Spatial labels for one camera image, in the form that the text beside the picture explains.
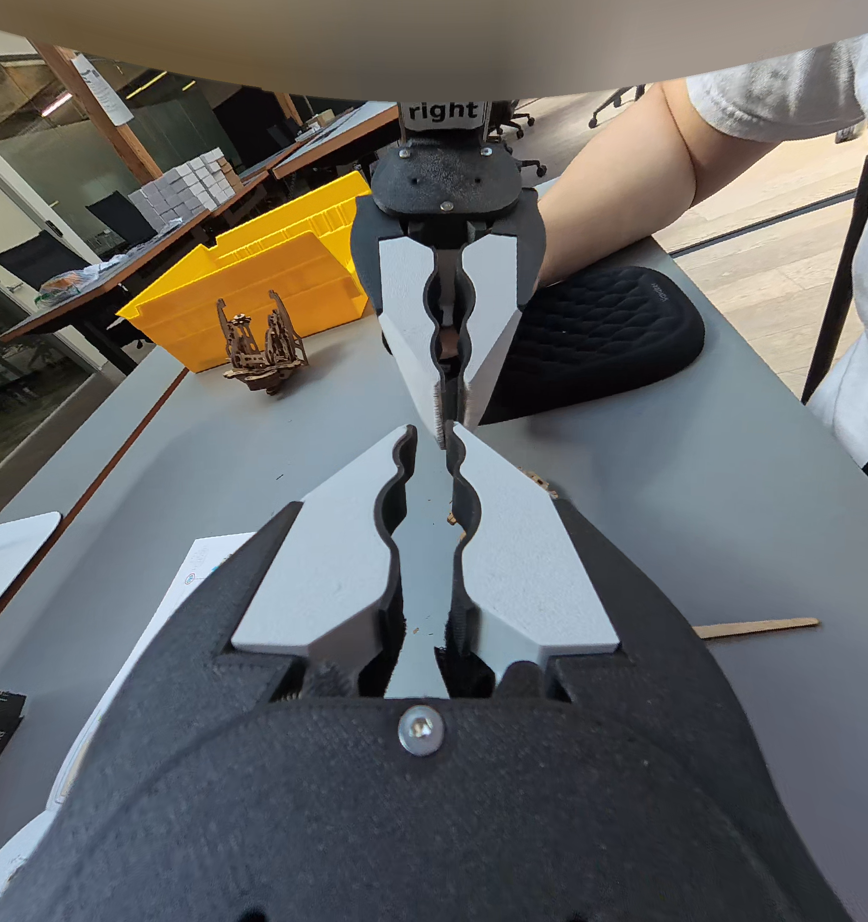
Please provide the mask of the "thin wooden stick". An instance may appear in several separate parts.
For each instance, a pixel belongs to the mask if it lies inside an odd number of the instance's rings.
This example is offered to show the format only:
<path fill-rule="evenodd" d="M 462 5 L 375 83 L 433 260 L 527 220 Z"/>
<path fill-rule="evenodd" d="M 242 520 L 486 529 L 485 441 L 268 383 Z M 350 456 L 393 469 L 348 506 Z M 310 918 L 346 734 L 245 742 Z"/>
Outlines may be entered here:
<path fill-rule="evenodd" d="M 820 627 L 817 618 L 765 619 L 714 625 L 695 626 L 695 634 L 703 640 L 716 640 L 747 635 L 763 634 L 774 631 Z"/>

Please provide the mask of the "yellow plastic bin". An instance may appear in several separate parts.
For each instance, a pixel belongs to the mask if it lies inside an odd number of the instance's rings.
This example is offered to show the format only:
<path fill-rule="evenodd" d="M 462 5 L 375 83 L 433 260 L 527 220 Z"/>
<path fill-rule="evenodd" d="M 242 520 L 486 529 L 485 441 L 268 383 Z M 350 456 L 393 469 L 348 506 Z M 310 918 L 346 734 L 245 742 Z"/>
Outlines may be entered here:
<path fill-rule="evenodd" d="M 356 199 L 370 189 L 358 171 L 279 206 L 200 245 L 118 316 L 190 372 L 228 361 L 216 305 L 251 318 L 263 342 L 275 291 L 302 337 L 361 317 L 367 294 L 351 256 Z"/>

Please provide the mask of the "person's right forearm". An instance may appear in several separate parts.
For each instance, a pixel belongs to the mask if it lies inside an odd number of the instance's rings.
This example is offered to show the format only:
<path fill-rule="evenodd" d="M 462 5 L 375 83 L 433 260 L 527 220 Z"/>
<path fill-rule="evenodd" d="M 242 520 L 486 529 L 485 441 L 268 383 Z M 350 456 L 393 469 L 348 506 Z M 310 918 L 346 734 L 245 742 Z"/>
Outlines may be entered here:
<path fill-rule="evenodd" d="M 654 84 L 543 194 L 546 242 L 537 286 L 555 284 L 669 226 L 774 147 L 708 124 L 685 78 Z"/>

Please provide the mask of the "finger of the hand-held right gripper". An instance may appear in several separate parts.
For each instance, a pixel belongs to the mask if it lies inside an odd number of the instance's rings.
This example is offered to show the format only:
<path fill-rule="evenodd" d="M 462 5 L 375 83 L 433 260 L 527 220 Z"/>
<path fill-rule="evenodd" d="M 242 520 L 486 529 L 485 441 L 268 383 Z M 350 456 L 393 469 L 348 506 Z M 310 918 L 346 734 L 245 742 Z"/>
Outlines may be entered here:
<path fill-rule="evenodd" d="M 462 278 L 472 291 L 472 306 L 460 334 L 460 404 L 465 427 L 482 421 L 509 346 L 520 323 L 518 241 L 488 234 L 463 248 Z"/>
<path fill-rule="evenodd" d="M 426 306 L 435 254 L 404 236 L 380 241 L 379 259 L 382 333 L 421 421 L 444 448 L 442 375 L 433 352 L 438 327 Z"/>

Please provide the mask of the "illustrated instruction booklet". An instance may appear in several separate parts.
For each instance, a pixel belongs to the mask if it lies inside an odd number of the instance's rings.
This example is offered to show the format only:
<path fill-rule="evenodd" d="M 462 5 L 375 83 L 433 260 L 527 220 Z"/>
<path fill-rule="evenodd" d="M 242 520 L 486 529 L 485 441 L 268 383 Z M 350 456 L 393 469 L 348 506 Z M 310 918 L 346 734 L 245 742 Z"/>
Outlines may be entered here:
<path fill-rule="evenodd" d="M 76 777 L 82 769 L 86 752 L 106 711 L 123 685 L 129 672 L 154 636 L 192 593 L 196 586 L 221 566 L 252 536 L 253 532 L 225 536 L 197 538 L 168 587 L 158 608 L 140 635 L 124 665 L 108 686 L 104 695 L 72 743 L 51 788 L 46 808 L 27 823 L 0 849 L 0 897 L 8 889 L 12 878 L 25 865 L 45 837 L 68 797 Z"/>

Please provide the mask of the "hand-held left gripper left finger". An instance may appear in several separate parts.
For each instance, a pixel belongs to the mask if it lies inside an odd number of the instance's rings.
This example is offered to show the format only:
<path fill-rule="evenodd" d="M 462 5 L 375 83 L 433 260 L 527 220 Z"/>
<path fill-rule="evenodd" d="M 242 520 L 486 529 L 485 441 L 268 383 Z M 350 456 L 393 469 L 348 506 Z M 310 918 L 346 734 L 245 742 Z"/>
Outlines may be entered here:
<path fill-rule="evenodd" d="M 232 636 L 236 649 L 331 663 L 384 693 L 406 625 L 398 547 L 417 429 L 399 426 L 301 501 Z"/>

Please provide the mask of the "stack of small white boxes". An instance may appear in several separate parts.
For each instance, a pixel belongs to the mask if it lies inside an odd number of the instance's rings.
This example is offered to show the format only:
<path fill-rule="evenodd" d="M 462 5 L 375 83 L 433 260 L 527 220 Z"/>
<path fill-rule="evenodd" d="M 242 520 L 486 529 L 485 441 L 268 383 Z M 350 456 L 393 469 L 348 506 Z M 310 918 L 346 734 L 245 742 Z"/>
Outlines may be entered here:
<path fill-rule="evenodd" d="M 243 190 L 232 164 L 216 147 L 146 183 L 128 200 L 159 231 L 175 220 L 213 212 Z"/>

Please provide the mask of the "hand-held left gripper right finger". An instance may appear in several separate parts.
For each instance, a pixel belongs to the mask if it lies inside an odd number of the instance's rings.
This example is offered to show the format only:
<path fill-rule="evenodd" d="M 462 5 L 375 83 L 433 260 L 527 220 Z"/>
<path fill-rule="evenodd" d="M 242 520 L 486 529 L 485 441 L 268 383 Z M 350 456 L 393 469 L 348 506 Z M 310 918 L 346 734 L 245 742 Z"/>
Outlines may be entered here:
<path fill-rule="evenodd" d="M 451 423 L 451 630 L 496 683 L 516 663 L 610 654 L 620 640 L 549 490 Z"/>

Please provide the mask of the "brown-edged office desk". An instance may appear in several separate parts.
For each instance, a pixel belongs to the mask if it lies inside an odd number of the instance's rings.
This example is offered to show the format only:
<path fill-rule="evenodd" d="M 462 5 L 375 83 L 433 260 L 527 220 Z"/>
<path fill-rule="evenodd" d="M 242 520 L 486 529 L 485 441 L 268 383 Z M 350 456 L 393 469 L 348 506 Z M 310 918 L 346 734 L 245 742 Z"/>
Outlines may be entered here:
<path fill-rule="evenodd" d="M 116 311 L 196 246 L 211 243 L 222 227 L 232 228 L 247 218 L 255 206 L 267 199 L 265 184 L 272 179 L 270 170 L 257 173 L 243 184 L 241 193 L 227 203 L 213 212 L 199 213 L 160 238 L 138 247 L 126 259 L 103 272 L 84 292 L 39 310 L 1 333 L 0 341 L 10 344 L 24 337 L 74 328 L 106 363 L 129 375 L 137 363 L 123 351 L 128 340 L 125 334 L 113 338 L 109 331 Z"/>
<path fill-rule="evenodd" d="M 375 150 L 388 143 L 383 138 L 376 141 L 376 135 L 380 132 L 380 137 L 389 136 L 392 132 L 398 135 L 398 125 L 397 103 L 368 101 L 359 108 L 343 114 L 327 128 L 310 137 L 299 139 L 284 151 L 244 170 L 240 173 L 240 179 L 244 183 L 252 182 L 254 177 L 267 170 L 271 170 L 277 179 L 284 178 L 353 144 Z"/>

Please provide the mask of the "person's white top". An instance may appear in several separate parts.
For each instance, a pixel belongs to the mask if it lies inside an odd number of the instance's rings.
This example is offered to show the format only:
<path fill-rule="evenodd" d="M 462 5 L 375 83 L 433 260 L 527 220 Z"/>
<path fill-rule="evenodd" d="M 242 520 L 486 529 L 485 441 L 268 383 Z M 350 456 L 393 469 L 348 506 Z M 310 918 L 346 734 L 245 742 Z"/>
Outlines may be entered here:
<path fill-rule="evenodd" d="M 779 143 L 834 133 L 865 120 L 868 33 L 687 79 L 702 118 L 744 140 Z M 811 397 L 811 412 L 868 477 L 868 217 L 853 261 L 855 310 L 864 331 Z"/>

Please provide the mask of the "black padded wrist rest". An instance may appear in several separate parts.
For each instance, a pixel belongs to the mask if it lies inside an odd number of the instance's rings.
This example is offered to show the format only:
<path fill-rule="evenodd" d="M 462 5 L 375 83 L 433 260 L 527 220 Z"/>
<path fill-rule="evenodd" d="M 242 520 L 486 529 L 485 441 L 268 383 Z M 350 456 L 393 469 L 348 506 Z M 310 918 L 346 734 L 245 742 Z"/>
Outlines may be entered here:
<path fill-rule="evenodd" d="M 666 275 L 647 267 L 584 269 L 533 294 L 482 424 L 622 394 L 689 366 L 703 318 Z"/>

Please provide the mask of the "dark wooden model assembly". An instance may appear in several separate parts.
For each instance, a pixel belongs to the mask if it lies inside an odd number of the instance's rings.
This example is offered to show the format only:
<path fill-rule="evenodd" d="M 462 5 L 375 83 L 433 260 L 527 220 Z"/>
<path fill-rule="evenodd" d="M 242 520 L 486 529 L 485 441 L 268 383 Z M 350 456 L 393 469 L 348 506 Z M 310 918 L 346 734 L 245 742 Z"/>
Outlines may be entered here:
<path fill-rule="evenodd" d="M 289 313 L 279 294 L 269 291 L 274 309 L 269 313 L 264 345 L 257 345 L 250 324 L 251 317 L 243 314 L 231 319 L 225 314 L 223 299 L 217 301 L 220 328 L 225 337 L 225 351 L 231 368 L 223 373 L 251 391 L 263 390 L 277 395 L 283 383 L 301 367 L 309 364 L 303 340 L 296 333 Z"/>

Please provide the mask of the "paper notice on post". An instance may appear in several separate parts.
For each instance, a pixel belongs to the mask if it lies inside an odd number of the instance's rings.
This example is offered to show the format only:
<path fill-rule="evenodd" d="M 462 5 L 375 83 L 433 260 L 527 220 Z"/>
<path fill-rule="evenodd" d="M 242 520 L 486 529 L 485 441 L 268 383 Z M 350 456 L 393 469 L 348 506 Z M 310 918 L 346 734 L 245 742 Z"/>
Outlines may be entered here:
<path fill-rule="evenodd" d="M 133 119 L 126 102 L 84 54 L 77 53 L 71 61 L 113 125 L 120 127 Z"/>

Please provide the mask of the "wooden document stand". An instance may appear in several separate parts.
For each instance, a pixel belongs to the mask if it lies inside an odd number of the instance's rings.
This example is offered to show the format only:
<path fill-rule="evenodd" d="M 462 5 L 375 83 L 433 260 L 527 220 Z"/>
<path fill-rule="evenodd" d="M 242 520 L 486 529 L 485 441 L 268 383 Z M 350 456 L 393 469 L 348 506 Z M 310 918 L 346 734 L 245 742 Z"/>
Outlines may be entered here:
<path fill-rule="evenodd" d="M 0 524 L 0 597 L 55 532 L 62 519 L 49 512 Z"/>

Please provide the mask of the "black office chair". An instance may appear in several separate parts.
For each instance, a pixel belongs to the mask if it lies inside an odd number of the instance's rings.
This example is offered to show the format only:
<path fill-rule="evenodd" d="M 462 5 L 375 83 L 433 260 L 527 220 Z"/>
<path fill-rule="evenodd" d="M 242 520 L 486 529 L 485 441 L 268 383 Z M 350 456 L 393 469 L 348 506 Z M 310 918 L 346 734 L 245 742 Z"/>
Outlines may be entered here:
<path fill-rule="evenodd" d="M 624 97 L 631 91 L 634 92 L 632 101 L 640 99 L 645 93 L 646 86 L 646 84 L 639 84 L 636 86 L 624 86 L 618 88 L 607 99 L 601 102 L 596 109 L 594 109 L 588 122 L 589 129 L 593 130 L 598 127 L 599 115 L 604 109 L 609 107 L 612 107 L 612 109 L 619 109 L 624 104 Z"/>
<path fill-rule="evenodd" d="M 547 173 L 547 167 L 537 158 L 526 158 L 515 152 L 508 138 L 520 141 L 525 137 L 526 129 L 532 128 L 535 118 L 528 112 L 518 110 L 519 100 L 498 100 L 493 102 L 490 115 L 490 134 L 496 142 L 517 161 L 520 170 L 533 168 L 538 180 Z"/>

